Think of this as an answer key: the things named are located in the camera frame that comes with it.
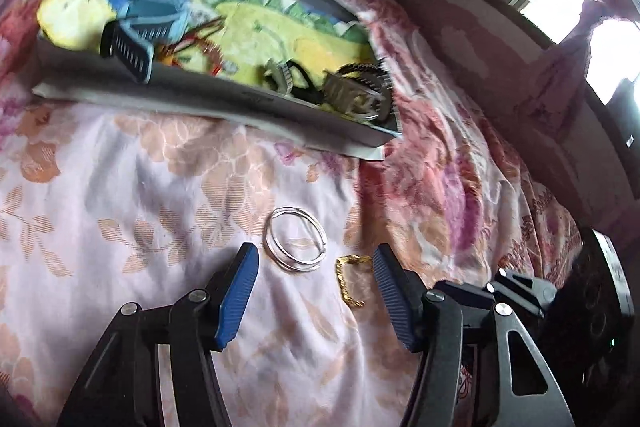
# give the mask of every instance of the wall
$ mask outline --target wall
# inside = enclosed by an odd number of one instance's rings
[[[609,137],[586,102],[578,104],[574,124],[556,141],[514,116],[530,87],[523,70],[540,57],[539,46],[482,0],[398,1],[458,83],[516,146],[534,178],[581,224],[606,232],[610,216],[633,204],[633,197]]]

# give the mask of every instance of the floral bedsheet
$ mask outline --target floral bedsheet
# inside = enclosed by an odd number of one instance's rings
[[[40,0],[0,0],[0,382],[53,425],[119,307],[166,305],[243,241],[260,271],[235,341],[214,354],[236,426],[398,425],[417,368],[370,269],[335,259],[390,243],[427,285],[486,282],[498,266],[560,284],[580,237],[530,179],[393,0],[338,0],[369,27],[395,82],[404,139],[383,162],[315,152],[240,124],[71,103],[29,103]],[[326,229],[328,256],[292,275],[262,245],[276,206]],[[293,221],[291,248],[312,241]],[[162,399],[176,426],[168,354]],[[468,392],[463,372],[460,396]]]

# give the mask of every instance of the floral pattern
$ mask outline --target floral pattern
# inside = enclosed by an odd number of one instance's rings
[[[114,311],[127,301],[166,305],[202,287],[243,241],[258,246],[260,271],[238,336],[214,355],[237,426],[400,423],[417,356],[396,339],[370,267],[345,268],[365,306],[341,301],[337,257],[389,243],[427,286],[481,284],[498,266],[562,283],[580,248],[571,216],[431,69],[428,45],[397,3],[338,1],[369,27],[394,80],[404,139],[386,145],[382,162],[227,121],[25,107],[37,73],[19,71],[18,59],[33,44],[39,0],[0,0],[0,380],[43,425],[55,425]],[[288,205],[326,230],[316,272],[285,273],[262,245],[267,217]],[[299,225],[283,223],[288,248],[315,248]],[[167,381],[165,420],[174,427]],[[463,371],[459,408],[469,385]]]

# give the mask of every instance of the gold chain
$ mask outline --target gold chain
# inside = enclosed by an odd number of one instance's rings
[[[344,255],[342,257],[338,257],[335,260],[335,276],[338,278],[338,286],[340,286],[340,295],[342,296],[342,300],[347,303],[347,306],[351,308],[362,308],[364,306],[363,301],[356,301],[349,294],[349,290],[347,289],[347,283],[344,280],[344,273],[342,271],[342,267],[345,264],[364,264],[371,263],[370,255]]]

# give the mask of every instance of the silver ring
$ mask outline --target silver ring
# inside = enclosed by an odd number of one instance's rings
[[[299,259],[294,256],[292,253],[286,250],[283,247],[282,243],[278,240],[278,238],[273,233],[273,220],[278,216],[283,216],[285,214],[290,214],[293,216],[302,217],[306,219],[311,225],[314,227],[316,232],[320,237],[321,246],[320,253],[313,259]],[[267,220],[267,226],[264,232],[265,243],[269,250],[271,251],[271,256],[274,260],[277,261],[283,268],[289,269],[297,272],[310,272],[318,269],[320,262],[326,256],[327,250],[327,237],[324,228],[320,224],[320,222],[311,214],[302,210],[301,208],[296,208],[295,206],[281,206],[280,208],[276,208],[269,216]]]

